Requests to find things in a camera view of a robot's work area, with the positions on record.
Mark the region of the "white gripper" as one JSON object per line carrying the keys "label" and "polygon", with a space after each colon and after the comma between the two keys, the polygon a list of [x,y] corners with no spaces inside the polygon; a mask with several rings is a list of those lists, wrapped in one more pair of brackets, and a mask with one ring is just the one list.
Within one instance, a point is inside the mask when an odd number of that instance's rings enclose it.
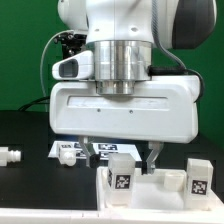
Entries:
{"label": "white gripper", "polygon": [[86,166],[97,168],[93,137],[151,141],[142,174],[153,174],[163,142],[188,143],[198,133],[196,76],[154,76],[138,82],[132,95],[99,95],[93,81],[59,82],[51,92],[50,126],[77,135]]}

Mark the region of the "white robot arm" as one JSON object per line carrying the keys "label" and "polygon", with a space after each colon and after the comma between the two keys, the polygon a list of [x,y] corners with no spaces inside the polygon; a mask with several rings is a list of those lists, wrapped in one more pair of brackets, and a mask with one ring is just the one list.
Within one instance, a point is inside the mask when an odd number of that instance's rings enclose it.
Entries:
{"label": "white robot arm", "polygon": [[182,61],[155,67],[152,51],[198,47],[215,27],[216,0],[59,0],[58,12],[85,48],[52,67],[50,125],[78,136],[87,166],[100,161],[93,137],[148,142],[149,173],[164,143],[197,136],[201,75]]}

